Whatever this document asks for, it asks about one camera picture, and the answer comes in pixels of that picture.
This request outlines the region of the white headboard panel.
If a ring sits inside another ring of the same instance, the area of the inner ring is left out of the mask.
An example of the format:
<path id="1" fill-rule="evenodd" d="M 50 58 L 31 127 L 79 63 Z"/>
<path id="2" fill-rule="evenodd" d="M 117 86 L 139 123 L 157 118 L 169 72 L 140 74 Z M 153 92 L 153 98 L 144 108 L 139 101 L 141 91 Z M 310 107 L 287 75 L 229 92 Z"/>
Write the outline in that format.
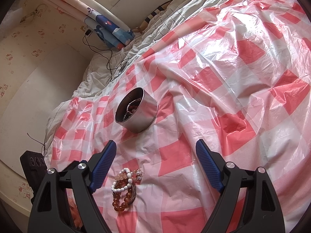
<path id="1" fill-rule="evenodd" d="M 89 61 L 65 44 L 53 50 L 29 75 L 1 118 L 1 161 L 24 176 L 20 156 L 41 152 L 48 117 L 78 88 Z"/>

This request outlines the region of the white grid duvet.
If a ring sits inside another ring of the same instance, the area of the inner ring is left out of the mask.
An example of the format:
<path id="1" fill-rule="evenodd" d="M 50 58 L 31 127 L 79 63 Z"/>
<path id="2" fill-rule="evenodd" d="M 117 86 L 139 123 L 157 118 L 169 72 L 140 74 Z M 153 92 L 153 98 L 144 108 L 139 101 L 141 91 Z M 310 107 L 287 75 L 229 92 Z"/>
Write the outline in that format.
<path id="1" fill-rule="evenodd" d="M 150 21 L 143 33 L 138 34 L 129 46 L 112 55 L 109 64 L 116 68 L 116 72 L 109 73 L 103 55 L 95 54 L 72 96 L 92 99 L 102 92 L 110 93 L 121 75 L 119 70 L 123 62 L 127 61 L 128 67 L 177 25 L 195 16 L 204 7 L 221 5 L 226 1 L 228 0 L 173 0 L 165 11 Z"/>

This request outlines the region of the striped pillow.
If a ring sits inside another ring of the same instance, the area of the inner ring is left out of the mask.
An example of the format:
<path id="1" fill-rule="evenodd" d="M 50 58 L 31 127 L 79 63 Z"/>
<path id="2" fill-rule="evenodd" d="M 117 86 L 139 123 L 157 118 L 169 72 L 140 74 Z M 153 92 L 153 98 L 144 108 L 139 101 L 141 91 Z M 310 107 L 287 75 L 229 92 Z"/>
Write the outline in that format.
<path id="1" fill-rule="evenodd" d="M 154 19 L 157 15 L 159 15 L 161 12 L 165 11 L 168 7 L 168 5 L 171 3 L 171 1 L 167 1 L 160 6 L 158 6 L 150 15 L 148 15 L 145 20 L 141 23 L 141 25 L 132 31 L 135 33 L 142 33 L 147 26 L 149 25 L 150 21 Z"/>

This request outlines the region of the wall power adapter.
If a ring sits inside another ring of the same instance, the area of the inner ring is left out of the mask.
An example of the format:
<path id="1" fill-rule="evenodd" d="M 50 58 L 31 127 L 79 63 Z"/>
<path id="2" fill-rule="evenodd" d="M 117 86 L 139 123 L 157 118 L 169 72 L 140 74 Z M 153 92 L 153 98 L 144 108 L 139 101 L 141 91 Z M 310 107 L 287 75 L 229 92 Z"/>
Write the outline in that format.
<path id="1" fill-rule="evenodd" d="M 85 32 L 85 36 L 89 36 L 91 33 L 92 33 L 91 30 L 87 30 L 87 31 Z"/>

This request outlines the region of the blue cartoon curtain left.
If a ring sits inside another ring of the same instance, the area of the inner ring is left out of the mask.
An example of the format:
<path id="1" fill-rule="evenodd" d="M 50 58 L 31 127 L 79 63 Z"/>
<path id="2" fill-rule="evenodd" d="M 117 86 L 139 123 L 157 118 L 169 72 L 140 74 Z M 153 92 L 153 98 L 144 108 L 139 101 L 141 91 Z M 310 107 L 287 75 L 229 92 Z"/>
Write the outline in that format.
<path id="1" fill-rule="evenodd" d="M 106 16 L 96 10 L 86 7 L 87 17 L 84 22 L 109 48 L 121 50 L 126 47 L 135 37 L 131 30 L 124 30 Z"/>

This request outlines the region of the round black charger pad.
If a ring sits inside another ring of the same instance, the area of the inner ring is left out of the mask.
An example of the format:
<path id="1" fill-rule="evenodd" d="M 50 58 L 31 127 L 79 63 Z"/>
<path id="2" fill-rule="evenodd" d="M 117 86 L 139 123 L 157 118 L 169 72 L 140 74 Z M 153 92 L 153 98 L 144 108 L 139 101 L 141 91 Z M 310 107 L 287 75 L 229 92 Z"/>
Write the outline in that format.
<path id="1" fill-rule="evenodd" d="M 123 71 L 126 69 L 127 65 L 128 65 L 128 62 L 127 62 L 127 61 L 126 61 L 126 62 L 123 62 L 123 63 L 121 64 L 121 67 L 120 67 L 120 70 L 119 70 L 119 74 L 122 74 L 122 73 L 123 73 Z"/>

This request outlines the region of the red white checkered plastic sheet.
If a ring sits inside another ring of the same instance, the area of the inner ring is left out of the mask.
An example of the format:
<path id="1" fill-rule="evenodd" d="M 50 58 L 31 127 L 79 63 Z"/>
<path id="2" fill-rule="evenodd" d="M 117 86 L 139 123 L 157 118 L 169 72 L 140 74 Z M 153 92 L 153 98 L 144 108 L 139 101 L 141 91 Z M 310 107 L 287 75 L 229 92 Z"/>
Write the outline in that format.
<path id="1" fill-rule="evenodd" d="M 121 100 L 146 90 L 159 105 L 132 133 Z M 297 0 L 204 7 L 130 64 L 110 93 L 72 97 L 53 113 L 46 161 L 63 170 L 109 140 L 117 155 L 94 194 L 113 232 L 200 232 L 217 202 L 196 157 L 203 139 L 243 169 L 264 167 L 290 232 L 310 204 L 310 21 Z M 113 193 L 136 186 L 131 205 Z"/>

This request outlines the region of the round metal tin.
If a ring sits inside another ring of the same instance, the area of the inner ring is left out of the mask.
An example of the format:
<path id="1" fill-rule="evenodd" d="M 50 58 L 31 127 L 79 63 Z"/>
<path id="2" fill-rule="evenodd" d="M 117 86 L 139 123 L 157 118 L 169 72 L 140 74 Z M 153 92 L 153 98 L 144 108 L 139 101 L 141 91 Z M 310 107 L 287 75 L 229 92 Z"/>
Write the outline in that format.
<path id="1" fill-rule="evenodd" d="M 115 113 L 115 121 L 132 133 L 141 133 L 155 120 L 158 102 L 143 88 L 131 90 Z"/>

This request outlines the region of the silver bangle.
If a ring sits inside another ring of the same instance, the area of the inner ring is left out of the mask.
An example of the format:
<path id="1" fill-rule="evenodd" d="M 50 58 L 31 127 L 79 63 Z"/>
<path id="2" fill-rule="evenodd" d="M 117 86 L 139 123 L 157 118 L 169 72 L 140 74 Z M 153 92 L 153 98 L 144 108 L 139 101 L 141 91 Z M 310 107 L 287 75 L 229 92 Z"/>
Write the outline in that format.
<path id="1" fill-rule="evenodd" d="M 131 205 L 136 198 L 136 186 L 132 184 L 131 188 L 126 189 L 122 192 L 113 193 L 113 202 L 115 205 L 121 205 L 126 203 L 128 206 Z"/>

